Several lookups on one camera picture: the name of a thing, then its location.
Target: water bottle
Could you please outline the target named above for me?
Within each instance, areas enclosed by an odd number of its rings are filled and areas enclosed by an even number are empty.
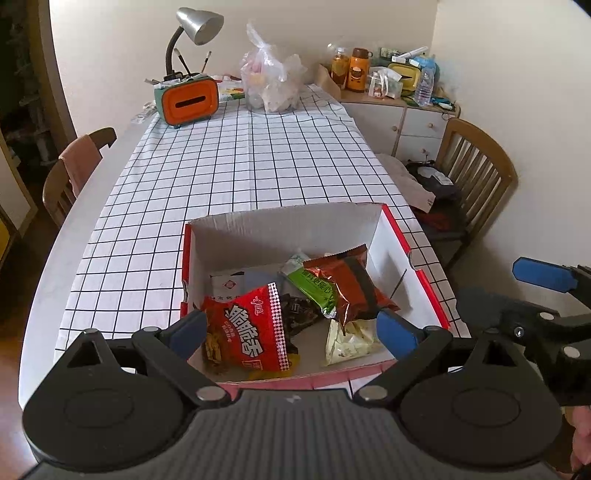
[[[433,69],[424,68],[421,71],[421,80],[414,92],[414,101],[420,106],[427,106],[431,104],[431,94],[433,93],[433,85],[435,84],[435,74]]]

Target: paintbrush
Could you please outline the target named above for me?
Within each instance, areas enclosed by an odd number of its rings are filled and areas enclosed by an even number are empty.
[[[203,68],[201,69],[201,73],[203,73],[205,71],[205,66],[207,65],[207,62],[209,61],[209,57],[212,56],[212,51],[210,50],[209,53],[207,54],[207,57],[205,57],[205,62],[203,62]]]
[[[189,70],[189,67],[187,67],[187,64],[184,61],[183,56],[181,55],[181,52],[178,48],[174,49],[174,52],[176,53],[178,59],[181,61],[181,63],[183,64],[183,67],[185,67],[185,70],[187,70],[187,75],[191,76],[191,71]]]

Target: lamp neck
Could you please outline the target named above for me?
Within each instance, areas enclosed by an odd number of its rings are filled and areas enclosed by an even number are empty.
[[[166,75],[172,75],[174,73],[173,70],[173,50],[174,46],[176,45],[177,40],[183,34],[184,28],[178,27],[177,31],[174,32],[174,35],[168,42],[168,47],[166,47]]]

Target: human hand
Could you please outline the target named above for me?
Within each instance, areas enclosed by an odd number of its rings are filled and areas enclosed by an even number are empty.
[[[569,409],[566,420],[575,428],[570,466],[576,472],[583,465],[591,463],[591,410],[589,407]],[[560,476],[566,480],[571,478],[570,473],[560,473]]]

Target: green snack bag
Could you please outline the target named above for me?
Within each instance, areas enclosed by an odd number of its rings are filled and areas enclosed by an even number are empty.
[[[326,318],[333,319],[336,317],[337,298],[334,285],[316,277],[304,268],[304,261],[309,259],[310,257],[301,252],[296,253],[285,263],[281,273],[308,298],[314,301]]]

